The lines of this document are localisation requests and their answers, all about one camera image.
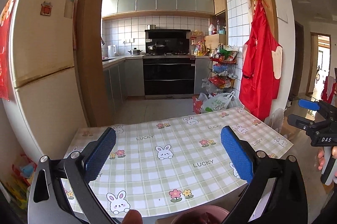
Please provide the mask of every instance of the screw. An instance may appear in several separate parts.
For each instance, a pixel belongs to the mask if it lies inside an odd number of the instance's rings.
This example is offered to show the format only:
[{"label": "screw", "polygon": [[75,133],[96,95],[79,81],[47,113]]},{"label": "screw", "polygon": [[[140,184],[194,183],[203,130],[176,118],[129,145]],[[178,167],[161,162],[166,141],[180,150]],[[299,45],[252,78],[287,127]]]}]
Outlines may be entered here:
[{"label": "screw", "polygon": [[259,158],[264,158],[266,156],[266,153],[264,151],[258,151],[256,154]]},{"label": "screw", "polygon": [[71,158],[78,158],[79,156],[80,156],[80,152],[73,152],[70,155]]},{"label": "screw", "polygon": [[289,159],[289,161],[291,161],[291,162],[295,162],[295,161],[296,161],[296,157],[294,157],[293,155],[290,155],[290,156],[288,157],[288,159]]},{"label": "screw", "polygon": [[43,162],[46,162],[48,160],[48,157],[46,155],[44,155],[43,157],[41,157],[40,161],[43,163]]}]

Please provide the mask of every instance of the red box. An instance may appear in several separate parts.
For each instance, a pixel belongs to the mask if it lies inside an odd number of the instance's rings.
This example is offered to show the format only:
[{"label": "red box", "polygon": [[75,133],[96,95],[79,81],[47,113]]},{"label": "red box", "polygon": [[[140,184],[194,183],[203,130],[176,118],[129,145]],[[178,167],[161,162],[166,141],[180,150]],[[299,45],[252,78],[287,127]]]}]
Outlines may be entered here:
[{"label": "red box", "polygon": [[193,99],[193,112],[201,113],[201,105],[203,104],[203,102],[197,99],[196,96],[193,96],[192,99]]}]

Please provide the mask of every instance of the cooking pot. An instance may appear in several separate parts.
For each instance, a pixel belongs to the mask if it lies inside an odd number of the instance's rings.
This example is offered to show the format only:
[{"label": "cooking pot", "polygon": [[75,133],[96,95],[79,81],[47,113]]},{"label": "cooking pot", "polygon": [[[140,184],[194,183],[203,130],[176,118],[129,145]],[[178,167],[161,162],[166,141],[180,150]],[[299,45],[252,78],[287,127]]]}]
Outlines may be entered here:
[{"label": "cooking pot", "polygon": [[138,50],[137,48],[134,48],[131,51],[128,51],[131,55],[140,55],[140,52],[143,50]]},{"label": "cooking pot", "polygon": [[153,24],[147,25],[148,30],[155,30],[156,26]]}]

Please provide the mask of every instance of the refrigerator door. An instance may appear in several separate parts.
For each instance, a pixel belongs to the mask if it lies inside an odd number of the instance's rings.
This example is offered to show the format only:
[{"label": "refrigerator door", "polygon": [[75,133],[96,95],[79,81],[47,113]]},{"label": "refrigerator door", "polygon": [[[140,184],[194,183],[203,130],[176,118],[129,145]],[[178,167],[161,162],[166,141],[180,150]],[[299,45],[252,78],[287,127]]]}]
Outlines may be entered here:
[{"label": "refrigerator door", "polygon": [[17,88],[15,97],[4,102],[7,116],[23,150],[36,163],[43,155],[63,158],[77,129],[87,127],[75,68]]},{"label": "refrigerator door", "polygon": [[[41,15],[50,4],[50,16]],[[10,67],[15,88],[73,67],[74,0],[16,0],[9,35]]]}]

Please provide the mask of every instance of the checkered tablecloth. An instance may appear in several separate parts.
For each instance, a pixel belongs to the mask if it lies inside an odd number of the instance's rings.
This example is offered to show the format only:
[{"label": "checkered tablecloth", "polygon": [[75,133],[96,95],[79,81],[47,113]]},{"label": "checkered tablecloth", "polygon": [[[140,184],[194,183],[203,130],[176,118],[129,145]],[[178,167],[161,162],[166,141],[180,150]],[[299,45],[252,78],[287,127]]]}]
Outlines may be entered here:
[{"label": "checkered tablecloth", "polygon": [[[124,217],[129,208],[143,217],[176,213],[220,198],[246,183],[221,144],[220,132],[226,125],[254,150],[271,157],[280,158],[292,146],[240,108],[119,124],[113,126],[116,145],[89,185],[112,217]],[[82,151],[105,129],[79,129],[65,156]],[[70,184],[62,182],[73,210],[81,212]]]}]

